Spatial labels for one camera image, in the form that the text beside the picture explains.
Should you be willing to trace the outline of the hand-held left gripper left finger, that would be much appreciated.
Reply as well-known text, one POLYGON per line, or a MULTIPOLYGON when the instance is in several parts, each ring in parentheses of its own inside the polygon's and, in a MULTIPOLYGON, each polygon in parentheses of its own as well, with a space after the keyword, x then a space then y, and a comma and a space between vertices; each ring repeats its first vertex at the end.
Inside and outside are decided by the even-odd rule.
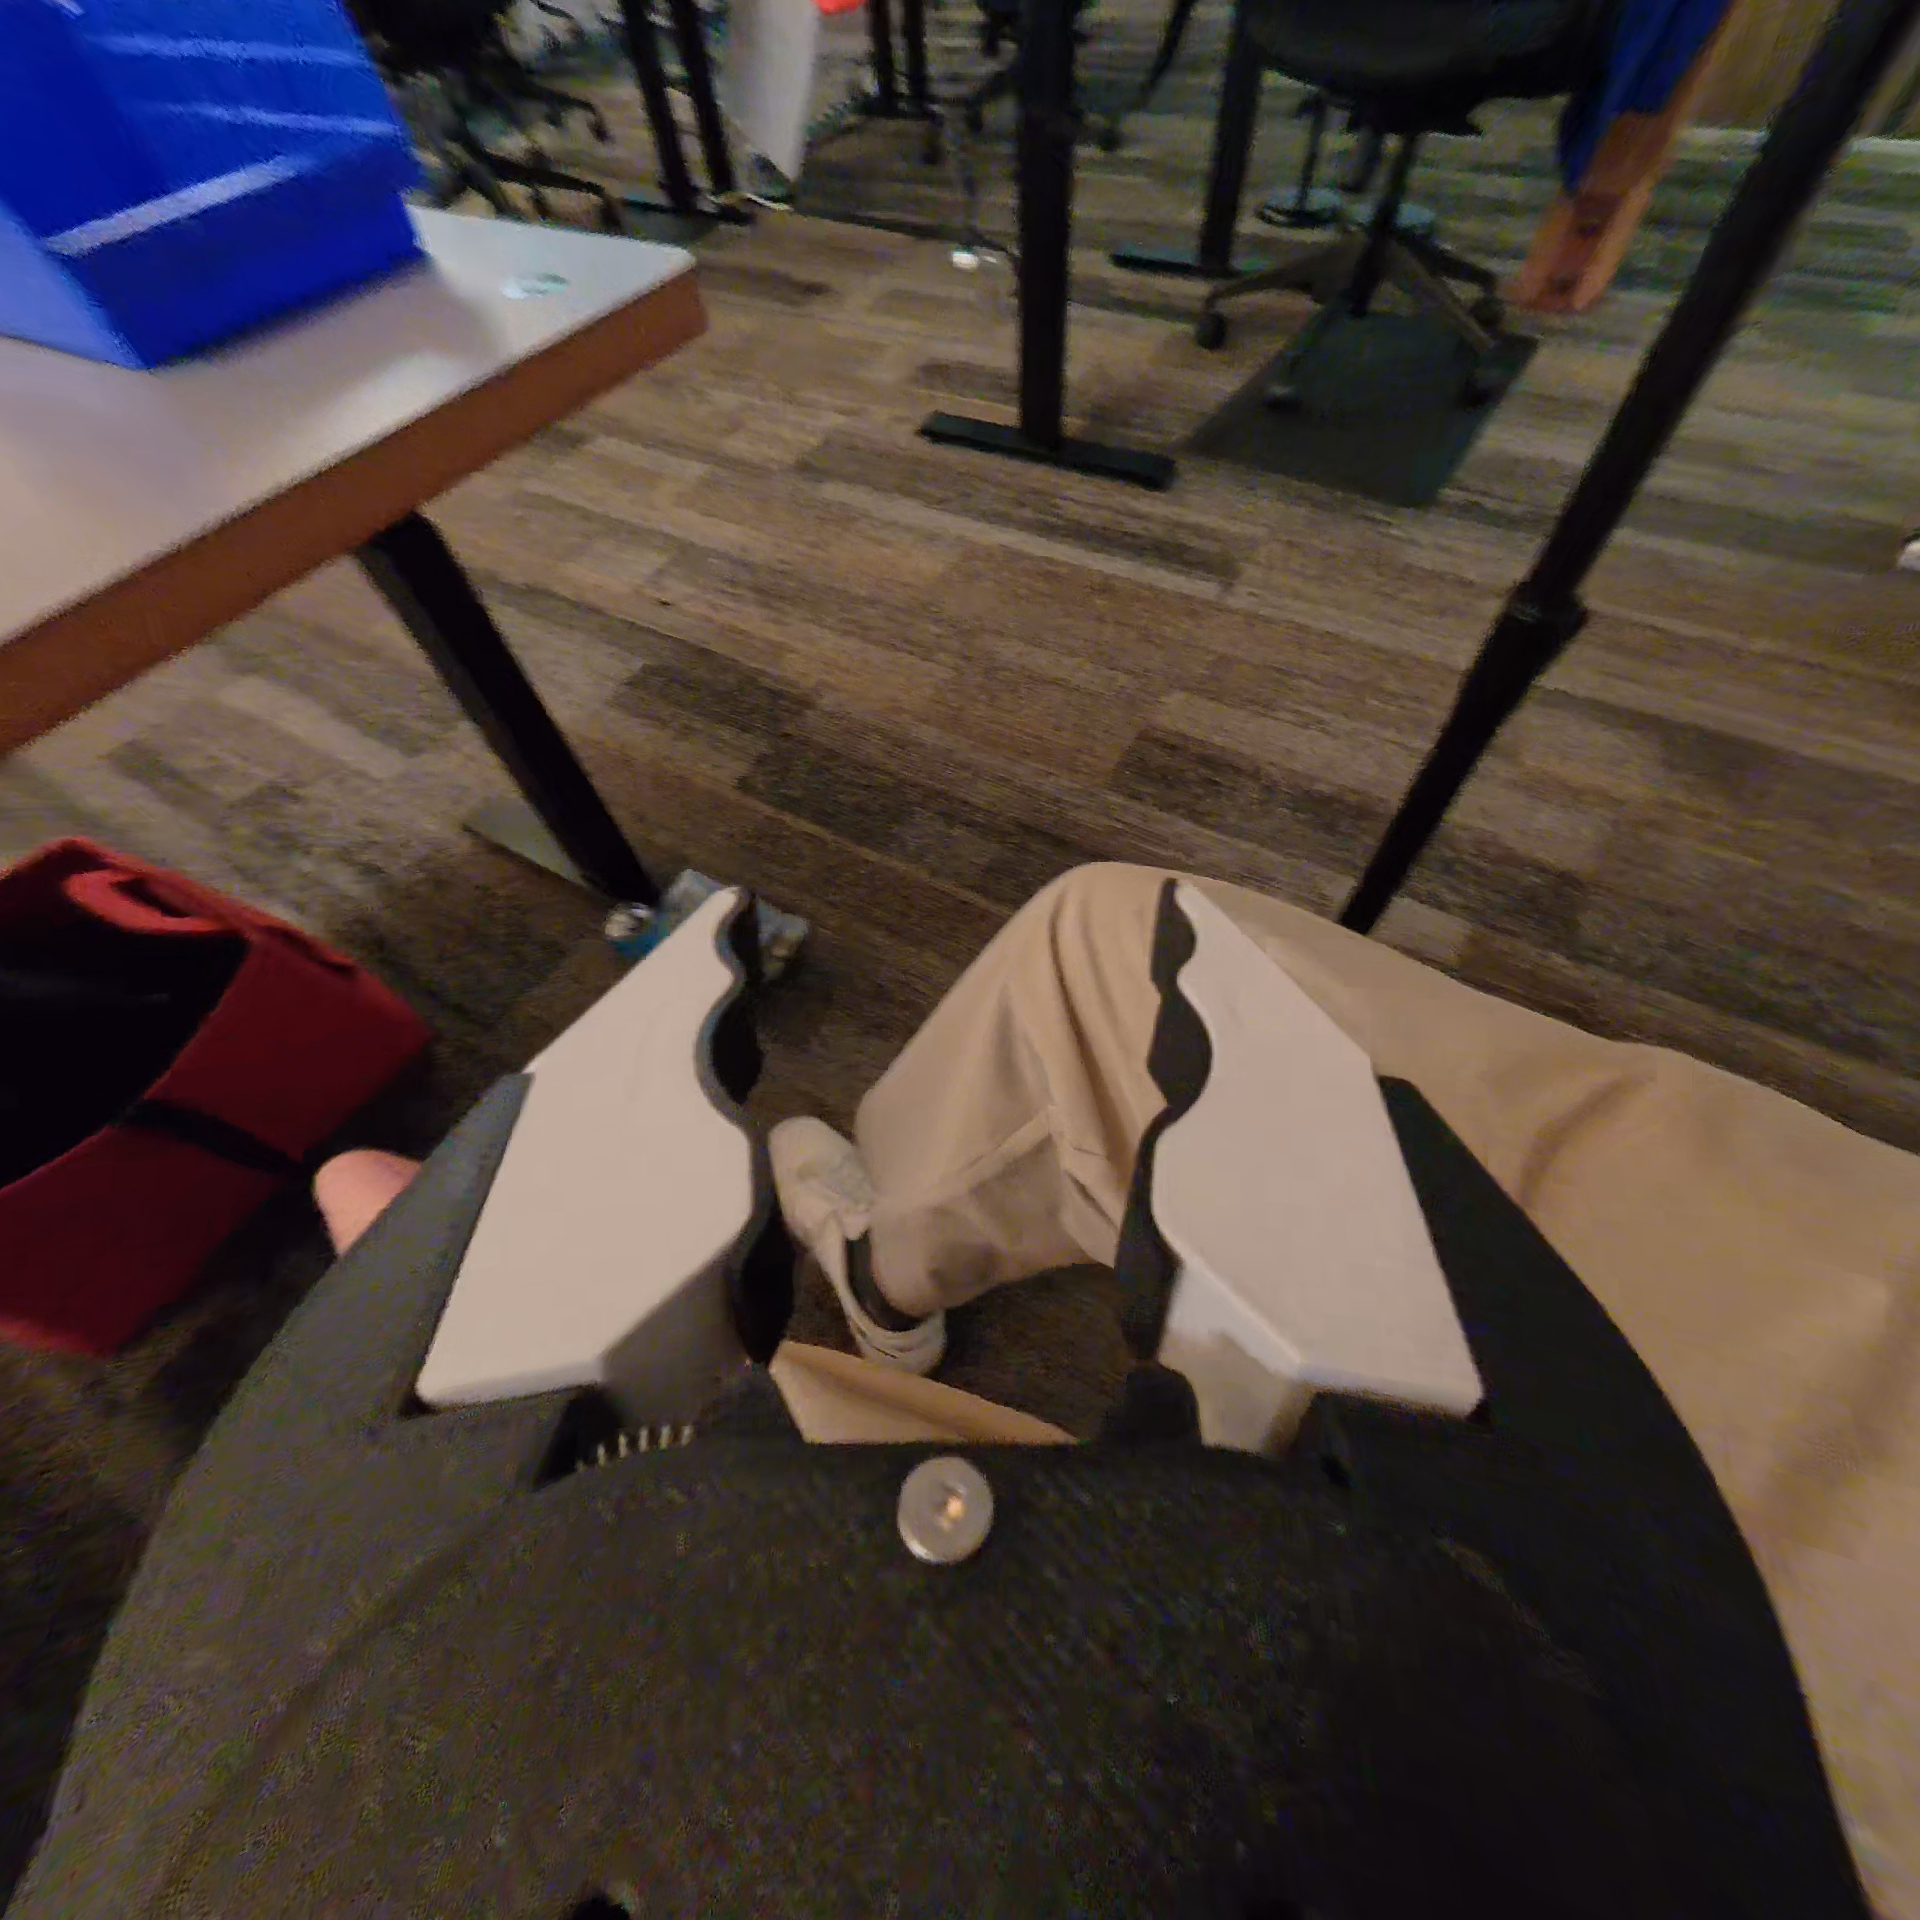
POLYGON ((796 1254, 748 1116, 759 935, 752 894, 717 890, 528 1064, 420 1404, 585 1387, 695 1421, 776 1354, 796 1254))

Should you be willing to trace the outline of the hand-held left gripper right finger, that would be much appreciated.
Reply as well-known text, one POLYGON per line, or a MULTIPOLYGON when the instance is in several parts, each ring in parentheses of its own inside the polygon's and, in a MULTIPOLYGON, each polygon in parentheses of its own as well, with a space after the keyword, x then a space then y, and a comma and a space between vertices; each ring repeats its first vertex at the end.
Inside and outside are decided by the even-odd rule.
POLYGON ((1324 1397, 1470 1418, 1481 1374, 1368 1056, 1183 880, 1147 973, 1159 1111, 1115 1253, 1136 1355, 1249 1455, 1324 1397))

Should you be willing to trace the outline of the person's left hand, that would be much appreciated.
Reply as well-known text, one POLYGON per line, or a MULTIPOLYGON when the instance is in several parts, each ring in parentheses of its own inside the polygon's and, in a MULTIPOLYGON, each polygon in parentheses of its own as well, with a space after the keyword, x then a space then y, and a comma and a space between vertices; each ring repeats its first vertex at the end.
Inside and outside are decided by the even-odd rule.
POLYGON ((328 1250, 336 1256, 348 1254, 406 1190, 417 1170, 416 1159, 373 1147, 355 1147, 327 1159, 312 1174, 310 1194, 328 1250))

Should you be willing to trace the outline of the white right shoe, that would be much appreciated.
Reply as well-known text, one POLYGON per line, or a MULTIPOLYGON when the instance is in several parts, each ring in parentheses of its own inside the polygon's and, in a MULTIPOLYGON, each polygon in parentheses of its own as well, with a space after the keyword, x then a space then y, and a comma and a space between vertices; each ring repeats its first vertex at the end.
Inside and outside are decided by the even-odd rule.
POLYGON ((812 1256, 864 1360, 933 1375, 947 1351, 942 1311, 911 1316, 872 1270, 872 1181, 855 1146, 815 1117, 782 1119, 768 1135, 775 1196, 789 1237, 812 1256))

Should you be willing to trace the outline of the crushed plastic bottle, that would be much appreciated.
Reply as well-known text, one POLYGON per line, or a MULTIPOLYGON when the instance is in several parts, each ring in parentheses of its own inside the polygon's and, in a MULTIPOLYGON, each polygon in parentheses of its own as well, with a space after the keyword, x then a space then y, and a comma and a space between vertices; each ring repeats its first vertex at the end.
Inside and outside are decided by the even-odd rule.
POLYGON ((710 899, 734 894, 752 899, 756 981, 771 984, 800 960, 808 942, 808 922, 702 870, 684 869, 676 874, 656 903, 615 903, 603 933, 613 951, 623 963, 635 965, 710 899))

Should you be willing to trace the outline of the red fabric bag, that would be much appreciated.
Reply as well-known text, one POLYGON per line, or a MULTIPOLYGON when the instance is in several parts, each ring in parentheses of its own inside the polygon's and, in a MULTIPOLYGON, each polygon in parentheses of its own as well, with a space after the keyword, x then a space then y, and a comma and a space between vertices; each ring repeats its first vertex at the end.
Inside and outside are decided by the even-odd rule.
POLYGON ((1 875, 1 1332, 110 1355, 424 1053, 355 960, 67 836, 1 875))

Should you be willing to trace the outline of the person's right leg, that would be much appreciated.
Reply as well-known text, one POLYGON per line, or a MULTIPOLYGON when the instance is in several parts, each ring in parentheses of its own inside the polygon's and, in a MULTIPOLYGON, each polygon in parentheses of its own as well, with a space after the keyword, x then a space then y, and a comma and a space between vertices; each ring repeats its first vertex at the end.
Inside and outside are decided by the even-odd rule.
MULTIPOLYGON (((1054 880, 862 1096, 871 1266, 902 1314, 1113 1259, 1161 1106, 1144 1048, 1163 880, 1054 880)), ((1916 1915, 1916 1156, 1291 903, 1196 885, 1425 1095, 1636 1347, 1760 1560, 1871 1906, 1916 1915)))

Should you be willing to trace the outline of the black table leg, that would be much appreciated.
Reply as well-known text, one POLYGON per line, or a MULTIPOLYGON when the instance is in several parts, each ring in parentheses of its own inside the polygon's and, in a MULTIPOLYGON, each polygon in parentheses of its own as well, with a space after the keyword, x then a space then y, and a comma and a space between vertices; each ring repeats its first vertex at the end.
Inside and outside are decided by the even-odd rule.
POLYGON ((441 528, 406 511, 355 554, 444 690, 511 782, 517 802, 472 828, 613 904, 656 908, 660 887, 526 676, 441 528))

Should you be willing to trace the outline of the black tripod leg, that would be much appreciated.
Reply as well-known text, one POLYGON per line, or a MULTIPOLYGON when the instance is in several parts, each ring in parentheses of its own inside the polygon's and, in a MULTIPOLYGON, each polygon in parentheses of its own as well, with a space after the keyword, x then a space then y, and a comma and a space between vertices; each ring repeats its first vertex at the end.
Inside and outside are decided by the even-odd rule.
POLYGON ((1582 631, 1593 565, 1912 42, 1916 19, 1916 2, 1835 6, 1535 562, 1463 674, 1447 723, 1337 915, 1342 928, 1366 935, 1379 926, 1496 734, 1582 631))

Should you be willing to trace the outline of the dark chair mat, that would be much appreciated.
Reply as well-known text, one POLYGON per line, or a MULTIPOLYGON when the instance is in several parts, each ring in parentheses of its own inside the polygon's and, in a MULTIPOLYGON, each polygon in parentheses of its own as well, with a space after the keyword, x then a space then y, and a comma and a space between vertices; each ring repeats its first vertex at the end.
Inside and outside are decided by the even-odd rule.
POLYGON ((1335 314, 1248 375, 1183 450, 1389 507, 1425 507, 1541 344, 1508 331, 1477 355, 1428 315, 1335 314))

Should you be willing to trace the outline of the black desk leg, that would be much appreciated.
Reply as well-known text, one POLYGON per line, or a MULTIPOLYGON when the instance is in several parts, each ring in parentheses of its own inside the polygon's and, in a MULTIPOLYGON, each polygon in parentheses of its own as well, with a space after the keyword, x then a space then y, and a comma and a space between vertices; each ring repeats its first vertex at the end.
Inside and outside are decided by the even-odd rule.
POLYGON ((929 413, 919 434, 943 447, 1080 472, 1143 492, 1169 490, 1177 463, 1159 452, 1075 437, 1067 428, 1071 266, 1070 2, 1027 2, 1016 52, 1016 421, 929 413))
POLYGON ((1110 266, 1169 278, 1223 280, 1232 272, 1240 196, 1257 139, 1264 60, 1253 34, 1257 4, 1233 2, 1215 98, 1207 195, 1196 243, 1185 250, 1117 247, 1110 266))

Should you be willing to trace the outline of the black office chair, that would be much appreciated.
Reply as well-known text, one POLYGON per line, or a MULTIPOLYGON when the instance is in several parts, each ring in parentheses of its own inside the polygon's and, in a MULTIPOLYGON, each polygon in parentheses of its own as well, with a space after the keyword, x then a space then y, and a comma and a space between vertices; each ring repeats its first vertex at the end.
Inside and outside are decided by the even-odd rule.
POLYGON ((621 203, 597 181, 553 165, 539 130, 580 118, 609 143, 603 110, 541 80, 517 50, 496 2, 345 2, 423 165, 423 203, 480 200, 499 219, 553 219, 553 196, 589 205, 601 234, 623 236, 621 203))
POLYGON ((1496 277, 1451 254, 1400 215, 1413 162, 1428 136, 1473 136, 1478 108, 1564 98, 1603 70, 1615 4, 1599 2, 1270 2, 1238 6, 1236 23, 1261 74, 1302 83, 1348 115, 1363 136, 1366 184, 1393 139, 1371 213, 1342 213, 1331 237, 1299 247, 1260 272, 1214 285, 1197 308, 1192 341, 1227 342, 1236 298, 1301 293, 1317 302, 1286 350, 1272 402, 1294 398, 1296 371, 1335 319, 1359 323, 1383 287, 1445 323, 1464 352, 1463 399, 1478 404, 1516 371, 1496 277))

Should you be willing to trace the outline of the blue plastic bin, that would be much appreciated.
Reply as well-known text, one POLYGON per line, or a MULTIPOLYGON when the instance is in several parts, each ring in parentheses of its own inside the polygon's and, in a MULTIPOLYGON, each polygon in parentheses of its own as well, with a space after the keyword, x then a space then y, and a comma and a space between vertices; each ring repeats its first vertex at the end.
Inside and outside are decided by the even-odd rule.
POLYGON ((1 4, 1 334, 161 368, 420 256, 334 2, 1 4))

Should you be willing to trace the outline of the blue cloth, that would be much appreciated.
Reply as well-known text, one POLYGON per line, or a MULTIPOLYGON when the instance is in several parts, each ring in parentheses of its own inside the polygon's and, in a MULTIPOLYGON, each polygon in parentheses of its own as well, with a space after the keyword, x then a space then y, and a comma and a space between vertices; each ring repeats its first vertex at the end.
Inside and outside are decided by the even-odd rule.
POLYGON ((1711 46, 1727 2, 1604 2, 1596 48, 1557 125, 1557 168, 1574 195, 1613 120, 1661 112, 1711 46))

